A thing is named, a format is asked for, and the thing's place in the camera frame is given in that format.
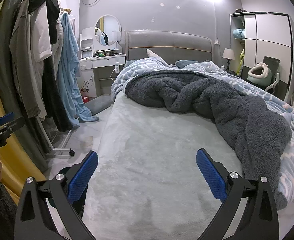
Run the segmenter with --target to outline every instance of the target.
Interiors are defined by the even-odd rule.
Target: power strip
[[[119,73],[119,62],[115,62],[115,73]]]

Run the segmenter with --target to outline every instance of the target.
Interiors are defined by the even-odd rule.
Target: clothes rack
[[[45,131],[45,129],[44,129],[44,127],[43,127],[43,124],[42,124],[40,118],[37,116],[36,119],[37,119],[37,122],[38,122],[38,124],[39,124],[39,126],[40,126],[40,128],[41,128],[41,131],[42,131],[42,133],[43,133],[43,135],[44,135],[44,137],[45,137],[45,139],[46,139],[46,141],[47,141],[47,143],[48,143],[48,145],[49,145],[49,148],[50,148],[52,151],[55,151],[55,152],[56,152],[56,151],[57,151],[57,152],[69,152],[69,155],[72,156],[72,157],[75,155],[75,152],[74,152],[71,148],[65,148],[65,146],[66,146],[66,144],[67,144],[67,142],[68,142],[68,140],[69,140],[69,138],[70,138],[70,136],[71,136],[72,130],[69,130],[69,131],[68,131],[67,136],[66,136],[66,138],[64,139],[61,148],[55,148],[55,147],[52,145],[52,142],[54,141],[54,139],[55,139],[55,137],[57,136],[58,132],[54,135],[54,137],[52,138],[52,140],[50,140],[49,137],[48,137],[48,135],[47,135],[47,133],[46,133],[46,131]]]

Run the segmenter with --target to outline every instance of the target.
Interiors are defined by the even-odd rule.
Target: vanity table
[[[81,76],[77,78],[77,84],[82,95],[89,99],[102,94],[110,94],[110,87],[113,80],[110,78],[115,69],[115,63],[119,63],[120,71],[126,62],[126,55],[114,55],[106,57],[84,58],[79,61]]]
[[[82,54],[82,57],[86,58],[79,61],[81,76],[77,78],[77,84],[81,95],[91,100],[102,94],[110,94],[113,79],[116,78],[115,63],[119,63],[121,71],[126,62],[126,55],[92,56],[99,53],[106,55],[106,52],[122,52],[122,48],[117,44],[121,40],[120,22],[110,14],[103,15],[97,19],[94,26],[83,29],[81,36],[85,41],[89,41],[81,43],[81,50],[86,52],[91,49],[88,57]]]

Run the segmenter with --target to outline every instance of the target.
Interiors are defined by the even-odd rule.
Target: dark gray fleece blanket
[[[244,177],[265,176],[277,193],[280,156],[291,130],[281,115],[267,109],[263,99],[237,91],[224,81],[182,70],[139,75],[128,82],[125,94],[144,106],[166,107],[175,113],[195,111],[214,120],[242,163]]]

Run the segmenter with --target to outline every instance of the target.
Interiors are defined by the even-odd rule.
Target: floor
[[[72,131],[70,139],[65,147],[71,148],[75,152],[74,157],[70,157],[68,152],[55,152],[48,155],[49,158],[47,159],[47,163],[49,168],[44,173],[47,179],[52,179],[64,167],[71,167],[76,163],[80,163],[90,150],[95,152],[98,151],[100,139],[111,112],[111,108],[112,105],[96,115],[99,117],[98,122],[81,123],[78,129]],[[57,135],[53,141],[53,146],[61,147],[65,137],[66,135]],[[58,232],[60,235],[70,239],[57,210],[49,205],[48,201],[47,204]]]

